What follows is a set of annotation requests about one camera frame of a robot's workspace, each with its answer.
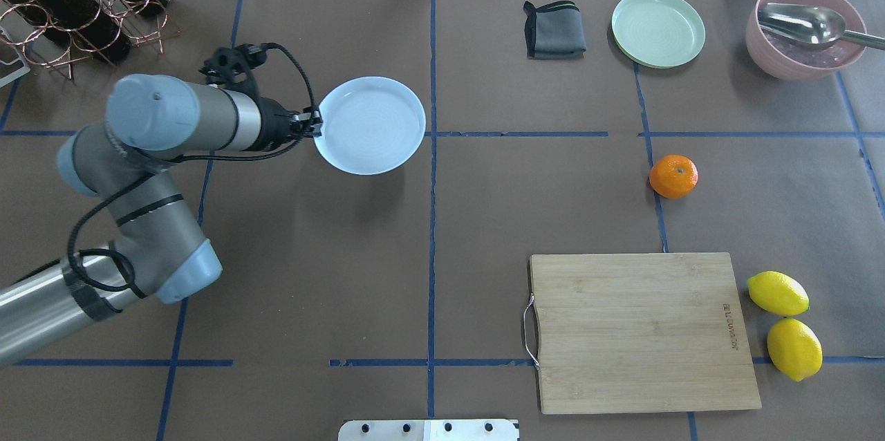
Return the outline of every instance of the green plate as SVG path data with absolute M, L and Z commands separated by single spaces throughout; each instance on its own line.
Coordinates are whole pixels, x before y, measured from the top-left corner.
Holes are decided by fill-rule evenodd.
M 617 47 L 652 68 L 684 65 L 698 56 L 704 22 L 684 0 L 621 0 L 611 13 Z

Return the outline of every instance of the cutting board handle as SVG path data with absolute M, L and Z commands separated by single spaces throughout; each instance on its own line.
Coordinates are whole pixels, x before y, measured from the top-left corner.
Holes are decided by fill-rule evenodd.
M 528 353 L 528 356 L 532 357 L 532 362 L 534 362 L 534 369 L 541 370 L 541 365 L 538 363 L 538 359 L 534 358 L 534 353 L 532 350 L 528 348 L 528 331 L 525 319 L 528 318 L 528 310 L 530 310 L 534 306 L 534 293 L 529 294 L 528 303 L 525 305 L 525 310 L 522 311 L 522 346 L 525 346 L 525 352 Z

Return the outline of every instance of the plate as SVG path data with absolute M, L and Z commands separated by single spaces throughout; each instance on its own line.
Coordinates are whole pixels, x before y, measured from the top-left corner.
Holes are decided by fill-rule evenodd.
M 317 151 L 354 174 L 388 172 L 408 160 L 427 125 L 418 96 L 395 79 L 366 76 L 344 82 L 319 103 Z
M 617 47 L 652 68 L 684 65 L 698 56 L 704 22 L 684 0 L 621 0 L 611 13 Z

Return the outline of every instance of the lemon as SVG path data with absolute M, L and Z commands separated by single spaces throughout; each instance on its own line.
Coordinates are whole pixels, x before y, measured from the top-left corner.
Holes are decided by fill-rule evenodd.
M 787 377 L 796 382 L 815 375 L 824 362 L 821 341 L 804 323 L 784 318 L 768 331 L 768 356 Z
M 747 281 L 749 298 L 763 310 L 783 316 L 799 315 L 808 309 L 808 294 L 802 284 L 781 274 L 762 272 Z

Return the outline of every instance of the tabletop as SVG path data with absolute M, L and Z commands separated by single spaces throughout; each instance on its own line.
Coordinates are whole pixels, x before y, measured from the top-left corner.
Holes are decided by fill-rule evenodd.
M 427 112 L 415 155 L 349 176 L 312 142 L 259 163 L 173 170 L 224 265 L 179 305 L 148 299 L 0 371 L 0 438 L 335 439 L 351 419 L 518 420 L 521 438 L 865 439 L 885 406 L 885 57 L 784 82 L 743 45 L 755 0 L 687 0 L 698 58 L 635 65 L 611 37 L 619 0 L 572 0 L 588 50 L 525 56 L 525 0 L 176 0 L 183 34 L 76 83 L 32 73 L 0 88 L 0 283 L 64 251 L 95 204 L 58 177 L 57 148 L 100 120 L 127 73 L 196 72 L 217 47 L 275 41 L 319 97 L 348 79 L 398 79 Z M 535 4 L 556 0 L 531 0 Z M 885 31 L 881 0 L 850 0 Z M 263 95 L 307 105 L 282 56 Z M 698 164 L 686 198 L 656 196 L 651 164 Z M 115 236 L 97 217 L 81 246 Z M 542 415 L 521 336 L 532 254 L 729 252 L 762 409 Z M 818 375 L 767 358 L 777 317 L 746 280 L 802 281 Z

